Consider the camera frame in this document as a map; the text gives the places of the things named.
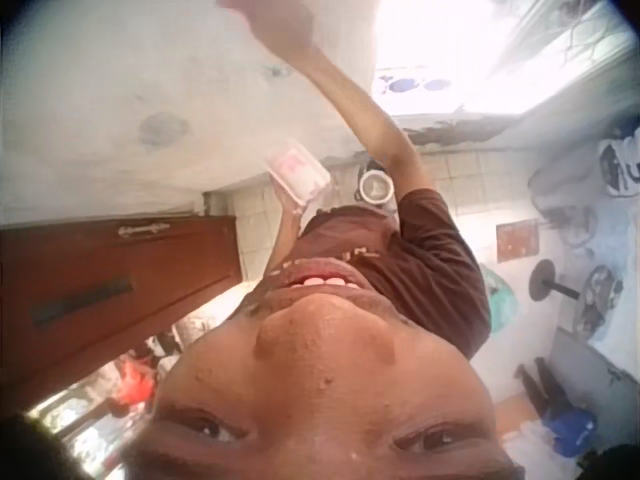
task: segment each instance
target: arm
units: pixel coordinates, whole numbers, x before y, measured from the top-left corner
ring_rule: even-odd
[[[304,209],[289,196],[289,194],[272,179],[271,184],[276,197],[282,205],[282,217],[280,218],[280,227],[278,227],[278,235],[273,245],[273,251],[267,262],[266,271],[273,270],[291,253],[293,246],[298,240],[300,233],[300,222]]]
[[[247,19],[254,36],[307,77],[338,110],[369,154],[391,176],[398,202],[434,188],[419,153],[394,121],[313,43],[313,16],[300,0],[219,0]]]
[[[273,270],[289,255],[298,239],[300,232],[300,215],[283,211],[278,228],[278,236],[273,245],[273,251],[267,262],[267,272]]]
[[[393,180],[396,200],[413,190],[434,188],[420,154],[395,122],[320,50],[312,48],[292,65],[338,110],[360,142]]]

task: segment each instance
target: hand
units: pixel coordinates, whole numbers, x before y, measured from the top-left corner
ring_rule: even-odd
[[[280,205],[282,205],[282,214],[301,217],[306,210],[306,207],[301,207],[273,177],[271,177],[271,185],[273,186],[273,190],[280,202]]]
[[[240,12],[253,35],[293,67],[314,47],[313,14],[301,0],[218,0],[218,4]]]

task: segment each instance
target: eye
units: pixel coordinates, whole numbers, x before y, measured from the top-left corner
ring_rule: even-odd
[[[421,432],[394,442],[400,450],[412,453],[424,453],[443,448],[458,441],[456,434],[450,430]]]
[[[479,423],[440,424],[396,439],[393,443],[403,452],[428,453],[456,443],[490,436],[486,427]]]
[[[234,435],[228,429],[213,420],[205,421],[203,425],[194,428],[194,430],[201,435],[220,443],[234,442],[241,438],[240,436]]]
[[[156,419],[178,424],[219,443],[235,442],[248,435],[248,432],[225,425],[216,417],[202,410],[169,409],[158,412]]]

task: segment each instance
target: teeth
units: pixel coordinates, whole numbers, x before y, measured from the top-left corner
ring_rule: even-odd
[[[328,280],[325,280],[324,283],[326,283],[327,285],[346,285],[347,282],[345,282],[341,278],[330,278]]]
[[[343,280],[342,278],[329,278],[327,280],[324,280],[322,278],[319,277],[312,277],[312,278],[308,278],[304,281],[304,285],[298,283],[295,285],[291,285],[290,288],[299,288],[299,287],[312,287],[314,285],[336,285],[336,286],[347,286],[350,288],[355,288],[355,289],[360,289],[360,287],[358,285],[356,285],[355,283],[347,283],[345,280]]]
[[[305,285],[324,285],[324,280],[321,278],[307,278],[304,281]]]

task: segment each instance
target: brown t-shirt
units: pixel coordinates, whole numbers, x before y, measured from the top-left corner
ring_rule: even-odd
[[[347,206],[319,213],[287,260],[333,257],[357,268],[398,311],[471,358],[487,340],[489,305],[473,253],[434,190],[415,190],[393,218]]]

